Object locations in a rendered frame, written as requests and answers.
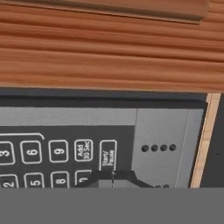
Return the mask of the brown wooden cupboard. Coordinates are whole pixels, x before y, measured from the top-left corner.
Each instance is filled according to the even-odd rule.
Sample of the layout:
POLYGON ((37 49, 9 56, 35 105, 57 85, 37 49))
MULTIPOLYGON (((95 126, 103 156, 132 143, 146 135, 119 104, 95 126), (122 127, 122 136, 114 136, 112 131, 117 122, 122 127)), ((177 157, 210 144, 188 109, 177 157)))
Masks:
POLYGON ((0 86, 224 92, 224 0, 199 25, 0 0, 0 86))

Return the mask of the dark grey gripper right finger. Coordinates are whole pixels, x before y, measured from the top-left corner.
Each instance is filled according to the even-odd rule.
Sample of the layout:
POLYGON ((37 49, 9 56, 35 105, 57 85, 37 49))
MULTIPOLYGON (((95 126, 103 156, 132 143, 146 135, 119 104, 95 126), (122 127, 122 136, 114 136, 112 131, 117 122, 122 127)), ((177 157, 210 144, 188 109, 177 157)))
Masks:
POLYGON ((112 186, 114 188, 153 188, 153 185, 138 179, 134 171, 115 171, 112 186))

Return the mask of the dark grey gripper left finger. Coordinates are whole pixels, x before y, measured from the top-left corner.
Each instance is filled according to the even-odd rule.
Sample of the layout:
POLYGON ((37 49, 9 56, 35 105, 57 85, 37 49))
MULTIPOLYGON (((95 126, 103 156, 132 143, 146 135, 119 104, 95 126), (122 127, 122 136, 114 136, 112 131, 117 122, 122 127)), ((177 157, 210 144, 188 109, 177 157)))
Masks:
POLYGON ((77 183, 75 188, 85 188, 90 186, 95 186, 99 183, 100 180, 112 180, 113 172, 112 171, 91 171, 91 174, 83 182, 77 183))

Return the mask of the grey and black microwave oven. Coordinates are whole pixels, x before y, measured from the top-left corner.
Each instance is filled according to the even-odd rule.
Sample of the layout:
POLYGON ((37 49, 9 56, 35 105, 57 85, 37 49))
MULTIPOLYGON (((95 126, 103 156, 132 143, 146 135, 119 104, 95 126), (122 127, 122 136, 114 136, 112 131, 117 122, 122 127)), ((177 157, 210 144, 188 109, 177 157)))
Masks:
POLYGON ((0 87, 0 189, 78 189, 91 171, 188 187, 203 94, 0 87))

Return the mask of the light wooden side panel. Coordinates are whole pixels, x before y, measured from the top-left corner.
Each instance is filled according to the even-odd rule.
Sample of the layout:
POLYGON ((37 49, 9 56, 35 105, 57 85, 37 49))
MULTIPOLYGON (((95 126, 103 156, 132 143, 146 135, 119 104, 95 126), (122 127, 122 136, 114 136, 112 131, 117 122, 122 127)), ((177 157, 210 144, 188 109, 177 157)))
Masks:
POLYGON ((200 182, 202 180, 203 171, 205 168, 207 153, 209 149, 209 144, 211 141, 215 118, 217 115, 219 103, 221 99, 221 94, 211 94, 209 93, 206 97, 207 110, 206 117, 203 124, 203 129, 201 133, 201 138, 199 142, 199 150, 197 153, 195 166, 192 174, 191 188, 199 188, 200 182))

